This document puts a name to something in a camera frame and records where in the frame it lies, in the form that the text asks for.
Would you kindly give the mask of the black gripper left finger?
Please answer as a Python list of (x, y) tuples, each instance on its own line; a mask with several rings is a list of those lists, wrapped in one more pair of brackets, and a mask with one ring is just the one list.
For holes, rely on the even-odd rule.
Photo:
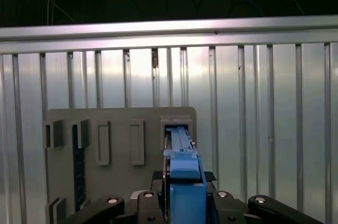
[(151, 189), (134, 192), (129, 200), (107, 195), (67, 217), (62, 223), (165, 223), (164, 182), (153, 172)]

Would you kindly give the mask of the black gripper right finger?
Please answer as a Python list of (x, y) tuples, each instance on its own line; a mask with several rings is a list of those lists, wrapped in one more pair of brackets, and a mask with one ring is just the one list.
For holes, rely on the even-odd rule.
[(207, 182), (207, 223), (317, 223), (321, 222), (266, 195), (242, 202), (227, 191), (218, 191), (212, 172)]

